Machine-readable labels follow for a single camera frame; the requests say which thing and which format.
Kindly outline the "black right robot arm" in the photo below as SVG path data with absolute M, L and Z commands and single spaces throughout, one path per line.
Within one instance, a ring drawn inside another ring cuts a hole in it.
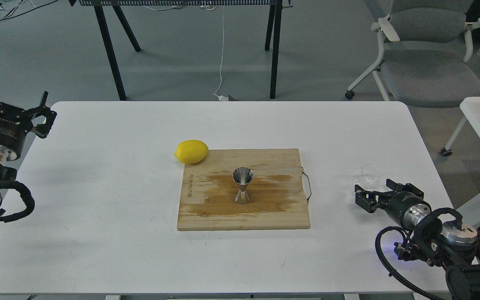
M 385 257 L 381 238 L 395 230 L 402 236 L 402 242 L 394 244 L 398 260 L 421 260 L 442 267 L 452 299 L 480 300 L 480 227 L 465 224 L 461 213 L 451 207 L 433 210 L 423 191 L 410 183 L 387 179 L 385 184 L 388 192 L 355 185 L 355 203 L 368 213 L 382 209 L 396 223 L 375 238 L 375 252 L 389 277 L 425 298 L 438 299 L 403 277 Z

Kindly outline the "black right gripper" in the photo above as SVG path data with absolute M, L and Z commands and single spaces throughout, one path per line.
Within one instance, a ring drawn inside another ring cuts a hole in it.
M 385 185 L 398 194 L 390 198 L 390 192 L 365 190 L 355 185 L 356 205 L 368 213 L 383 209 L 388 217 L 404 230 L 415 230 L 417 224 L 432 212 L 431 206 L 423 201 L 424 192 L 413 184 L 386 179 Z

